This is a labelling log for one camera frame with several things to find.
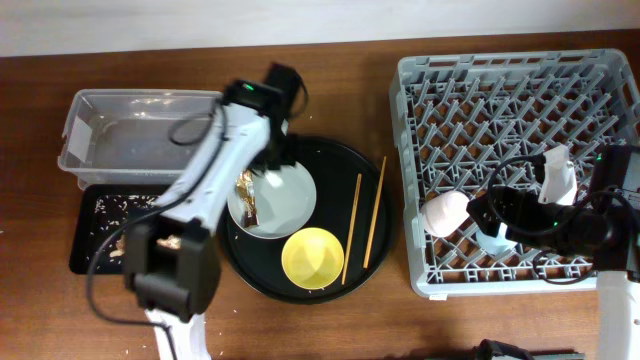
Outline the yellow bowl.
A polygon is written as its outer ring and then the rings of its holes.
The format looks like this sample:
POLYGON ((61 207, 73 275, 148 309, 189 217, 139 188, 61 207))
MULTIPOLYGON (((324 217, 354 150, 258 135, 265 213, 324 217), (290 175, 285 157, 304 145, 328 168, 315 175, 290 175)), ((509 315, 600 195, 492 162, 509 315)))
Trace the yellow bowl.
POLYGON ((305 290, 321 290, 335 282, 343 271, 345 253, 338 238, 328 230, 310 227, 298 230, 285 242, 281 265, 286 277, 305 290))

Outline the light blue cup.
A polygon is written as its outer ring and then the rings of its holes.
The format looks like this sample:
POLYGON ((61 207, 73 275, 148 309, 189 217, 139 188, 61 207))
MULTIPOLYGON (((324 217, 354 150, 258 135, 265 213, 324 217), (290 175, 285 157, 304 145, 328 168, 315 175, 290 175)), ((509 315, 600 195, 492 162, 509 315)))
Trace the light blue cup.
POLYGON ((475 232, 475 239, 478 245, 490 255, 499 255, 517 246, 515 241, 506 238, 507 227, 501 224, 496 236, 484 234, 481 230, 475 232))

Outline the gold brown snack wrapper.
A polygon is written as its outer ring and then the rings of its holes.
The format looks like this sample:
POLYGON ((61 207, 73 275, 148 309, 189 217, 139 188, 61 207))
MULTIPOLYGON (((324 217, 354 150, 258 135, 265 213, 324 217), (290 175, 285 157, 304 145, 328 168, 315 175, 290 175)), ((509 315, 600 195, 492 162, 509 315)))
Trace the gold brown snack wrapper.
POLYGON ((242 226, 245 228, 258 226, 259 219, 257 215, 253 173, 250 170, 243 171, 237 178, 236 193, 243 202, 242 226))

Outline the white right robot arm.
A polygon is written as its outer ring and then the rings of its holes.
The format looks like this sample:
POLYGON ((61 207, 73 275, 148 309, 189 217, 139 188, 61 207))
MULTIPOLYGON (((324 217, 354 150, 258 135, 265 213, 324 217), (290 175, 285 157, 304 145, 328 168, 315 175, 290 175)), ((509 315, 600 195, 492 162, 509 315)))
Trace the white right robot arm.
POLYGON ((598 154, 587 195, 559 204, 574 183, 566 149, 530 155, 541 183, 539 194, 499 186, 492 174, 484 195, 467 212, 480 230, 495 236, 505 226, 507 239, 548 254, 591 259, 597 277, 601 359, 639 356, 639 149, 607 146, 598 154))

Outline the pink cup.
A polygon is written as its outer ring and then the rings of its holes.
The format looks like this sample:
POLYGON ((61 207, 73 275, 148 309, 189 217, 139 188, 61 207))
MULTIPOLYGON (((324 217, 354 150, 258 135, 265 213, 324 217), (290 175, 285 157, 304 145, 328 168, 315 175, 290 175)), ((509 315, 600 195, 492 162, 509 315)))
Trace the pink cup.
POLYGON ((424 230, 434 237, 450 236, 468 218, 469 198, 459 191, 448 191, 427 201, 420 209, 424 230))

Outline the food scraps pile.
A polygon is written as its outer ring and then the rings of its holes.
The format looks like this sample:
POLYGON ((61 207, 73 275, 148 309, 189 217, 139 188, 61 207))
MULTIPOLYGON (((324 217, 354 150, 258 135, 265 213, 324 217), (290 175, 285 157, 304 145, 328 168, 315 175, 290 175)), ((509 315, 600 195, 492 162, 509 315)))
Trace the food scraps pile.
MULTIPOLYGON (((133 210, 151 210, 157 196, 152 195, 102 195, 99 196, 95 208, 92 224, 89 230, 89 240, 95 240, 95 247, 104 241, 111 232, 118 229, 128 219, 133 210)), ((158 245, 177 250, 181 246, 181 239, 176 235, 167 235, 156 241, 158 245)), ((107 246, 106 252, 110 262, 120 260, 125 254, 125 238, 120 235, 118 240, 107 246)))

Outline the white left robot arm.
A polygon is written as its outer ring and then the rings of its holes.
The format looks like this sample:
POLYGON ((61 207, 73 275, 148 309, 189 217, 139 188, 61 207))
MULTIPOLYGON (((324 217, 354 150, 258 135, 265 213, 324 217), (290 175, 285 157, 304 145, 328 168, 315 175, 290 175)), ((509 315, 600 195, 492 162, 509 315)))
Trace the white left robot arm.
POLYGON ((274 63, 260 83, 236 80, 214 99, 196 153, 149 210, 113 231, 90 259, 86 300, 93 313, 116 325, 151 327, 163 359, 207 359, 204 314, 221 276, 214 243, 227 197, 245 170, 294 165, 287 135, 293 106, 308 91, 292 67, 274 63), (145 319, 100 310, 94 274, 106 248, 125 241, 122 274, 145 319))

